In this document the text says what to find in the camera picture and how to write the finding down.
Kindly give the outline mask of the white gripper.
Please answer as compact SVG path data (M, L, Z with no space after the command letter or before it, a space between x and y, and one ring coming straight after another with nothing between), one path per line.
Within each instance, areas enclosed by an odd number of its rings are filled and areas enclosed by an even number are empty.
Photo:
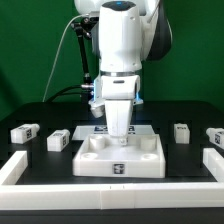
M138 75L123 77L102 77L102 98L105 100L105 112L108 133L120 138L120 144L128 144L128 129L132 116L133 103L140 90Z

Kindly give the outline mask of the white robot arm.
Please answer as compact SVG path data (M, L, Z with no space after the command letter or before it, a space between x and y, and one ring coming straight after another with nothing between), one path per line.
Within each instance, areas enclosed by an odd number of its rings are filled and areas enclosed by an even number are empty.
M92 19L93 51L99 75L90 100L94 116L106 117L111 137L128 141L132 110L140 104L144 60L159 60L171 48L172 31L163 0L74 0L80 14Z

